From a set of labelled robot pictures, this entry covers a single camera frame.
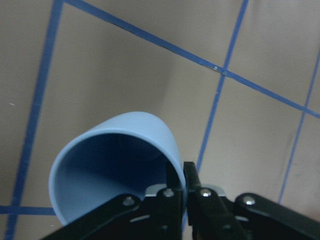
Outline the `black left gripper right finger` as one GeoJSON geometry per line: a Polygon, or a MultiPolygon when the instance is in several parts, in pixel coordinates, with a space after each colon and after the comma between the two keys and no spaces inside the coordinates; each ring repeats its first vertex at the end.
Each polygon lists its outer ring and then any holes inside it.
{"type": "Polygon", "coordinates": [[[188,224],[194,240],[251,240],[250,231],[233,214],[228,200],[211,187],[202,186],[194,162],[183,163],[188,224]]]}

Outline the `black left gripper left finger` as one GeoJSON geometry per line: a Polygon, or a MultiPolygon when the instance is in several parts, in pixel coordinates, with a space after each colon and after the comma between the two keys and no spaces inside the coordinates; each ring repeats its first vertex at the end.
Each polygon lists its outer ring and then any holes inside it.
{"type": "Polygon", "coordinates": [[[143,209],[148,218],[142,223],[142,240],[182,238],[183,189],[173,165],[165,164],[165,183],[145,190],[143,209]]]}

